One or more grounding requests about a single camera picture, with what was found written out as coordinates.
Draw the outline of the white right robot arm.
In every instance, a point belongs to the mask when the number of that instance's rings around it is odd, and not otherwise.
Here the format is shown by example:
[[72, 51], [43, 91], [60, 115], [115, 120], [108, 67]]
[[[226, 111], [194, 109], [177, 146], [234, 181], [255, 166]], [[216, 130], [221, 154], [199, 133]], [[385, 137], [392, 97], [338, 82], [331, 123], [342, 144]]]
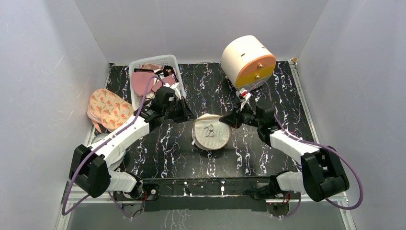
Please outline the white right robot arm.
[[349, 189], [350, 184], [340, 158], [329, 147], [307, 143], [287, 132], [275, 115], [273, 108], [256, 107], [252, 111], [234, 107], [220, 122], [231, 128], [242, 124], [256, 127], [261, 141], [289, 156], [301, 166], [300, 172], [282, 171], [270, 176], [268, 185], [245, 190], [246, 194], [283, 198], [288, 192], [307, 194], [319, 202]]

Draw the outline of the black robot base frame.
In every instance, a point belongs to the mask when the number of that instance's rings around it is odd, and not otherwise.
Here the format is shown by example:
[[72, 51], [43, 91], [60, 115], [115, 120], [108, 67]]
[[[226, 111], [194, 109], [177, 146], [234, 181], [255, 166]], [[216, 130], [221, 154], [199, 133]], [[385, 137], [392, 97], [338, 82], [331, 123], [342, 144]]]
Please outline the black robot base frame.
[[270, 177], [148, 179], [136, 192], [114, 192], [124, 204], [140, 203], [146, 212], [163, 210], [251, 210], [276, 217], [295, 209], [298, 195], [278, 192]]

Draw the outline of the white mesh laundry bag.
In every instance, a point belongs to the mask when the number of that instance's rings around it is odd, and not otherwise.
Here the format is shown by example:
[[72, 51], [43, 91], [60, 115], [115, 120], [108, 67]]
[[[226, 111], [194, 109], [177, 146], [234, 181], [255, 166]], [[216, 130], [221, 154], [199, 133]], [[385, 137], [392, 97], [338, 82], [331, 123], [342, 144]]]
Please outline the white mesh laundry bag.
[[192, 145], [206, 151], [223, 148], [231, 138], [232, 129], [220, 121], [221, 116], [204, 114], [192, 125]]

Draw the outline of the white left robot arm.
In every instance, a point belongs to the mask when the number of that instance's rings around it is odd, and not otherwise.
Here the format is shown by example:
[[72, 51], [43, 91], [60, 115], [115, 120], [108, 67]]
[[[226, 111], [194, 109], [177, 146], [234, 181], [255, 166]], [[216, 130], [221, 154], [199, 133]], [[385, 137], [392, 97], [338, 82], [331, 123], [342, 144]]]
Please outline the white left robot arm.
[[69, 172], [71, 183], [93, 198], [105, 192], [124, 192], [130, 199], [140, 198], [142, 179], [129, 172], [118, 172], [116, 168], [123, 161], [127, 148], [164, 121], [183, 123], [195, 118], [181, 90], [179, 83], [165, 84], [152, 100], [108, 136], [88, 147], [76, 147]]

